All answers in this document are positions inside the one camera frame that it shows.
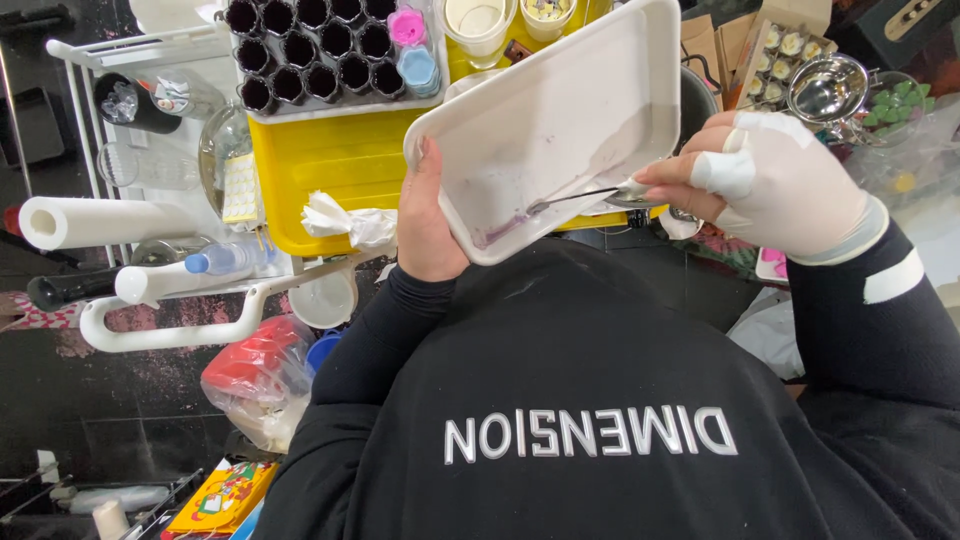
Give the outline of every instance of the black tile floor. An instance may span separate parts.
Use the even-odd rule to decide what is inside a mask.
[[[606,251],[654,286],[669,307],[727,331],[762,285],[725,276],[660,239],[649,228],[584,229],[559,237]]]

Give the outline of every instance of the blue container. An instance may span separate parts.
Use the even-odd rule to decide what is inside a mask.
[[[347,333],[347,329],[340,332],[338,330],[324,331],[324,335],[313,344],[306,352],[306,363],[313,368],[314,372],[320,371],[320,364],[333,351],[333,347],[340,341],[340,338]]]

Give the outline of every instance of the metal pot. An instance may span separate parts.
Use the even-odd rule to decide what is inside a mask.
[[[707,119],[720,112],[716,98],[707,83],[697,75],[697,72],[681,64],[680,66],[680,140],[677,141],[673,155],[676,156],[684,145],[699,132]],[[604,200],[607,204],[622,209],[651,209],[662,206],[662,203],[648,203],[646,201],[624,201],[611,195]]]

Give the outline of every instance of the yellow tray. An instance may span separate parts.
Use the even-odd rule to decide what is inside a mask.
[[[566,24],[569,34],[610,10],[612,0],[581,0]],[[508,31],[533,51],[547,43],[527,35],[523,17],[514,17]],[[451,83],[476,70],[456,43],[447,40]],[[501,59],[497,67],[510,63]],[[250,121],[263,206],[271,237],[284,252],[298,257],[330,257],[354,251],[346,234],[315,238],[300,223],[310,193],[329,193],[344,209],[395,209],[406,173],[403,137],[427,110],[398,110],[336,116],[285,124]],[[561,230],[609,227],[627,222],[623,212],[577,217]]]

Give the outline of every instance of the bare hand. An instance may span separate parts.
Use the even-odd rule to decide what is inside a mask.
[[[400,190],[396,222],[397,262],[407,274],[424,282],[452,280],[469,265],[464,250],[453,239],[440,210],[443,158],[429,137],[420,142],[423,157],[408,170]]]

